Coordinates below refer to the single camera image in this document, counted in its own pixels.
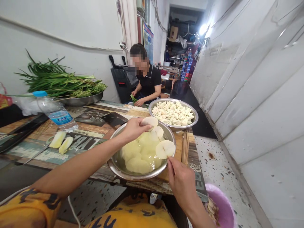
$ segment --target light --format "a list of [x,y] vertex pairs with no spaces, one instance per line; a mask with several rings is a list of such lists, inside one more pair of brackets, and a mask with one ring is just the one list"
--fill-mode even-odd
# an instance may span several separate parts
[[203,24],[202,27],[199,29],[199,35],[203,35],[208,29],[208,25]]
[[207,31],[207,33],[205,35],[205,38],[210,37],[211,33],[212,33],[212,27],[208,29],[208,31]]

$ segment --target yellow shirt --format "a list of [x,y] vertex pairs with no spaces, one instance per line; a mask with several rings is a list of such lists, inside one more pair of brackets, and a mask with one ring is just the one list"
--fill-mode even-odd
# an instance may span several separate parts
[[[0,227],[53,227],[60,208],[57,194],[39,193],[27,189],[0,207]],[[90,222],[86,228],[176,228],[163,201],[148,203],[145,195],[131,196],[111,211]]]

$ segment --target cauliflower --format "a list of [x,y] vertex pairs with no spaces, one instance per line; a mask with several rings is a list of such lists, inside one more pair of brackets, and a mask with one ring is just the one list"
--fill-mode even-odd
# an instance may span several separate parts
[[172,126],[187,126],[194,118],[189,107],[182,106],[180,102],[158,102],[152,109],[152,114],[165,124]]

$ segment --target plastic bottle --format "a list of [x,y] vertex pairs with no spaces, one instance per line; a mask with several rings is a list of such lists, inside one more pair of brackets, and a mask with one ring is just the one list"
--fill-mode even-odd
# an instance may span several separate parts
[[45,91],[35,91],[37,105],[58,127],[65,132],[72,132],[78,129],[78,124],[71,117],[63,104],[48,96]]

